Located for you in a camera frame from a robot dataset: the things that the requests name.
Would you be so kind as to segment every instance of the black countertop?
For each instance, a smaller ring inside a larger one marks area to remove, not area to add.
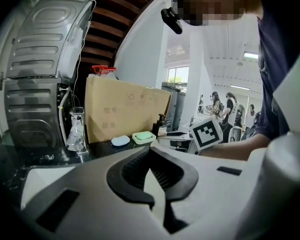
[[[20,208],[21,197],[27,175],[34,168],[56,168],[73,166],[115,153],[138,148],[134,140],[123,146],[113,146],[111,141],[89,144],[89,154],[77,155],[65,147],[21,147],[14,146],[9,134],[0,139],[0,181],[8,192],[11,203]]]

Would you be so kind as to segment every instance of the red plastic object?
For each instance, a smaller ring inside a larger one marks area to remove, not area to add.
[[[98,75],[105,75],[117,70],[116,67],[108,67],[107,65],[93,65],[92,68]]]

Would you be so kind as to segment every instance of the fluorescent light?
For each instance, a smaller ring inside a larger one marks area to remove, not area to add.
[[[236,85],[230,85],[230,87],[233,87],[233,88],[239,88],[239,89],[244,89],[244,90],[247,90],[247,91],[250,91],[250,88],[246,88],[246,87],[241,87],[241,86],[236,86]]]
[[[251,59],[258,59],[259,55],[257,53],[244,52],[243,57],[251,58]]]

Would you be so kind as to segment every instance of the window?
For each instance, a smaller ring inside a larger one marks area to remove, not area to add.
[[[188,66],[169,68],[167,81],[174,84],[185,83],[186,85],[188,82],[188,74],[189,74]]]

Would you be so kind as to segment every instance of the cardboard box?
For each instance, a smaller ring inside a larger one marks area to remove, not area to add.
[[[116,79],[86,79],[84,117],[89,143],[151,131],[166,114],[170,92]]]

